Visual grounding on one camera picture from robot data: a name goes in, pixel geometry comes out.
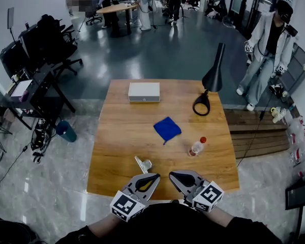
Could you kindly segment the black framed glass doors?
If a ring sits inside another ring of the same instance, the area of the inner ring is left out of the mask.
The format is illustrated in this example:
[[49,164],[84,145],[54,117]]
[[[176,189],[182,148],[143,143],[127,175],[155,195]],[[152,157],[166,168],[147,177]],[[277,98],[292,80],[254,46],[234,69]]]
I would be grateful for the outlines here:
[[[260,16],[272,12],[278,0],[231,0],[229,17],[235,28],[245,37],[250,38]],[[294,0],[285,0],[291,6]]]

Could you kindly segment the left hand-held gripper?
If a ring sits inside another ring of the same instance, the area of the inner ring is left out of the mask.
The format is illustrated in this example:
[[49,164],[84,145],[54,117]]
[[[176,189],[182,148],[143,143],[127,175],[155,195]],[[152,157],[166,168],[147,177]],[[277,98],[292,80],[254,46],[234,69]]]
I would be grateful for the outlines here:
[[128,222],[141,214],[148,206],[148,201],[160,182],[160,175],[157,173],[145,173],[134,176],[128,186],[122,191],[117,191],[112,202],[110,211],[119,219]]

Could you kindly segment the white flat box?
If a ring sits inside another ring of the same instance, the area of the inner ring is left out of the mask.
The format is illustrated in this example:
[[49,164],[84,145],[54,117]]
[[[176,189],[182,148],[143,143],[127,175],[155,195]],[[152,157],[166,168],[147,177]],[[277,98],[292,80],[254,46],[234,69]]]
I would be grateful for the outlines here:
[[159,102],[159,82],[131,82],[128,91],[130,102]]

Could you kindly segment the black work desk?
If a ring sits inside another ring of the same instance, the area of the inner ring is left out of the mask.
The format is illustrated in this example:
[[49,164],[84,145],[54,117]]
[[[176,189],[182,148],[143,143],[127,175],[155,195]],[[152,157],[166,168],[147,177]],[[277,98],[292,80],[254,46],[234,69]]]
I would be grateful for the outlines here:
[[23,120],[24,117],[42,118],[53,128],[66,105],[75,113],[76,110],[63,94],[51,71],[35,74],[31,83],[25,89],[26,95],[13,96],[16,85],[6,94],[0,95],[0,106],[9,109],[28,129],[30,126]]

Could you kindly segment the small metal clip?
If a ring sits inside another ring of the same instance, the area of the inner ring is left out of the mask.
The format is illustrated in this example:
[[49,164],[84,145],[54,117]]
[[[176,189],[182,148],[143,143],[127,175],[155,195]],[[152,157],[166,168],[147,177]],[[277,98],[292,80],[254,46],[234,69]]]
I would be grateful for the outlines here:
[[147,174],[153,166],[150,160],[141,161],[137,156],[135,156],[135,160],[144,174]]

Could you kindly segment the blue cloth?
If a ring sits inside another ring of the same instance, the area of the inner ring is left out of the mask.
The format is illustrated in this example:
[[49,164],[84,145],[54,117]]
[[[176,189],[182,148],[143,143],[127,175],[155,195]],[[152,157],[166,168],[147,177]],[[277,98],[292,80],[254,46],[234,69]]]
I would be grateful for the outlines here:
[[181,134],[180,127],[170,117],[157,122],[154,125],[154,129],[164,140],[164,145],[175,136]]

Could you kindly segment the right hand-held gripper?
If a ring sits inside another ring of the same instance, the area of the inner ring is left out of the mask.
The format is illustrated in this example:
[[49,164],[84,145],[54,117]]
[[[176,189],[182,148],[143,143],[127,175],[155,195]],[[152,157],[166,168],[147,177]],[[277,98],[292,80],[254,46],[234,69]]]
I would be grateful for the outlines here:
[[[169,179],[175,188],[183,193],[186,201],[196,210],[210,212],[222,200],[224,191],[214,182],[202,180],[193,170],[176,170],[169,173]],[[199,184],[191,191],[191,184]]]

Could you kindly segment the round wooden table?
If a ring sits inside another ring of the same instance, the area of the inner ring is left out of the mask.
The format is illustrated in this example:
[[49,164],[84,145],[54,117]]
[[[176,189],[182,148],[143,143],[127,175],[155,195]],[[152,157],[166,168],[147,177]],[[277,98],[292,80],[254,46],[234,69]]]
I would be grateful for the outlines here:
[[124,37],[131,34],[131,26],[130,26],[130,11],[132,9],[136,9],[139,5],[137,3],[132,4],[117,4],[117,5],[111,5],[105,8],[101,8],[96,11],[98,14],[111,14],[116,13],[120,11],[125,11],[126,13],[126,34],[121,34],[119,30],[119,26],[117,23],[117,20],[112,21],[112,36],[113,37]]

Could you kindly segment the teal waste bin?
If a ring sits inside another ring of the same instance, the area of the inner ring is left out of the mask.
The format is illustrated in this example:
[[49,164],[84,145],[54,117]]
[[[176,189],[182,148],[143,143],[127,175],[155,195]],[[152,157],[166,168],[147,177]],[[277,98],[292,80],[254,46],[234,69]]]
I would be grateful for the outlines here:
[[65,139],[67,142],[75,142],[77,139],[77,135],[71,125],[65,121],[60,121],[56,126],[56,133]]

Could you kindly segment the white paper sheet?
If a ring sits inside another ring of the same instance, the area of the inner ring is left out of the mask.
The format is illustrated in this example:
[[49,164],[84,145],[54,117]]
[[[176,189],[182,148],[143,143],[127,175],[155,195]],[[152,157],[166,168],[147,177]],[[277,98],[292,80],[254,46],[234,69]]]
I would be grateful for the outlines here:
[[21,97],[24,92],[27,90],[29,85],[32,83],[32,80],[21,81],[17,84],[13,90],[11,97]]

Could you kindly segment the clear bottle with red cap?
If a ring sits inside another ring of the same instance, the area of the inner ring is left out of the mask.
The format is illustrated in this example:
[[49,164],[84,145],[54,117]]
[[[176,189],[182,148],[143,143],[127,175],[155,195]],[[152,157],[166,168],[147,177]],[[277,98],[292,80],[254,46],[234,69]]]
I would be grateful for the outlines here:
[[203,136],[199,139],[199,141],[195,142],[188,151],[189,156],[198,156],[204,150],[206,141],[206,137]]

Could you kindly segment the light panel on stand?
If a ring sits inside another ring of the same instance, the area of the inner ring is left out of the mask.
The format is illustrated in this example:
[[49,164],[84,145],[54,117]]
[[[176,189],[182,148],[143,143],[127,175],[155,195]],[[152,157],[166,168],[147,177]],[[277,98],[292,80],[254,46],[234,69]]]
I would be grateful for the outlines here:
[[12,31],[13,25],[14,25],[14,7],[11,7],[7,11],[7,29],[10,31],[10,34],[13,38],[14,43],[16,43],[13,31]]

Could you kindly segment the pile of clear plastic bottles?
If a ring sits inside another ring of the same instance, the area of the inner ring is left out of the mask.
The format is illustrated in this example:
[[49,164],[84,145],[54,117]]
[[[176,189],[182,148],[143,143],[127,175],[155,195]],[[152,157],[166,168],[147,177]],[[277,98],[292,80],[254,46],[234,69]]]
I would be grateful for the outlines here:
[[305,178],[305,122],[302,116],[294,118],[289,124],[288,135],[294,177]]

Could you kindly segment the black office chair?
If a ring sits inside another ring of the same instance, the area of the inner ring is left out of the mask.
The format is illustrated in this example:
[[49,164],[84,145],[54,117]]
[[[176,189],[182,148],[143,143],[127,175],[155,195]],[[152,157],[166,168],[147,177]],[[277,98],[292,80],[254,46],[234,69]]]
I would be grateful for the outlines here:
[[59,79],[64,70],[69,70],[76,76],[78,73],[72,68],[72,64],[83,65],[83,61],[80,58],[70,59],[76,52],[77,45],[72,40],[65,40],[59,21],[51,15],[42,15],[37,23],[37,30],[43,58],[48,65],[53,65],[56,80]]
[[97,16],[96,10],[87,12],[86,13],[87,21],[85,22],[86,25],[92,25],[95,21],[98,21],[99,23],[102,22],[103,18],[100,16]]

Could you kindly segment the person's right forearm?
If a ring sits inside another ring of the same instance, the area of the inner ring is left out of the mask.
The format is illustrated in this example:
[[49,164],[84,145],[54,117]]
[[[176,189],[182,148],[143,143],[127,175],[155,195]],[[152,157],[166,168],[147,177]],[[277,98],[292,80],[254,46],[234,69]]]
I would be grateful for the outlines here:
[[202,211],[201,213],[204,214],[209,220],[222,227],[227,227],[229,223],[234,219],[234,216],[218,207],[213,208],[210,212]]

